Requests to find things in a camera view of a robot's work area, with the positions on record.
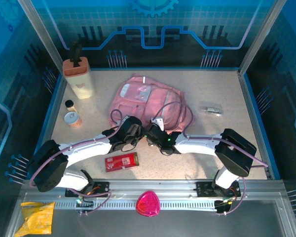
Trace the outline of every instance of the pink backpack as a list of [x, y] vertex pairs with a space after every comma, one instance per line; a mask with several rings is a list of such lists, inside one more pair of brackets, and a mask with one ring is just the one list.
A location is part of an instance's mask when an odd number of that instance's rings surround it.
[[[162, 106], [173, 101], [185, 103], [184, 93], [148, 77], [133, 75], [118, 90], [110, 107], [109, 122], [116, 126], [110, 114], [112, 110], [118, 109], [123, 117], [135, 116], [146, 126]], [[112, 117], [115, 121], [120, 120], [119, 113], [113, 113]], [[179, 103], [166, 106], [158, 117], [163, 118], [164, 129], [168, 133], [183, 131], [191, 120], [190, 111]]]

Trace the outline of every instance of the red package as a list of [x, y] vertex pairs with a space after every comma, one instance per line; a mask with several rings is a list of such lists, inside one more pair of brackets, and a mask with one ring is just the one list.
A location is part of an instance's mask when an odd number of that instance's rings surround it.
[[137, 152], [105, 159], [105, 167], [107, 172], [128, 169], [138, 165], [139, 162]]

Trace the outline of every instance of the metal post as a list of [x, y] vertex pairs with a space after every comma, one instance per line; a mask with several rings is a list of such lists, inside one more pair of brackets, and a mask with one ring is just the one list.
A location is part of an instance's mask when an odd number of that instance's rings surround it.
[[47, 52], [49, 53], [51, 59], [54, 61], [57, 69], [60, 73], [63, 71], [63, 60], [54, 45], [47, 29], [45, 28], [41, 18], [39, 17], [35, 7], [33, 6], [31, 0], [18, 0], [22, 9], [24, 10], [26, 16], [28, 17], [30, 23], [32, 24], [34, 30], [36, 31], [41, 42], [44, 44]]
[[280, 14], [286, 0], [277, 0], [272, 8], [269, 10], [269, 13], [264, 21], [264, 24], [260, 28], [257, 33], [257, 36], [253, 40], [248, 52], [246, 53], [241, 65], [240, 65], [240, 75], [244, 75], [247, 69], [249, 68], [252, 60], [254, 59], [255, 55], [257, 54], [258, 50], [260, 49], [263, 41], [265, 40], [266, 36], [271, 30], [276, 18]]

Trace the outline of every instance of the speckled surface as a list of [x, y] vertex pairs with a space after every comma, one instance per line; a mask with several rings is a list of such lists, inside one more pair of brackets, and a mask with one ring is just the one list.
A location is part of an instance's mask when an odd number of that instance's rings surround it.
[[[92, 71], [96, 95], [79, 100], [67, 85], [58, 113], [52, 139], [59, 143], [77, 142], [100, 134], [108, 129], [108, 110], [121, 84], [133, 73], [185, 91], [186, 102], [195, 114], [190, 134], [216, 134], [232, 128], [257, 147], [248, 110], [236, 72], [213, 71]], [[71, 128], [64, 122], [67, 112], [65, 101], [71, 99], [82, 118], [82, 126]], [[201, 106], [216, 106], [223, 116], [216, 117], [200, 111]], [[89, 158], [74, 164], [89, 172], [93, 178], [108, 179], [213, 179], [222, 167], [218, 158], [201, 154], [163, 156], [158, 148], [149, 147], [142, 139], [132, 151], [139, 155], [139, 166], [133, 169], [105, 172], [104, 158], [122, 154]], [[252, 169], [249, 179], [266, 179], [263, 168]]]

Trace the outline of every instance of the yellow bag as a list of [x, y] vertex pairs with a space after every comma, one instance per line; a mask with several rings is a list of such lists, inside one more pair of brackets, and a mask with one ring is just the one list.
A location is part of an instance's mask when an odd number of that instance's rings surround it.
[[55, 202], [24, 202], [21, 204], [24, 224], [14, 237], [25, 235], [50, 235]]

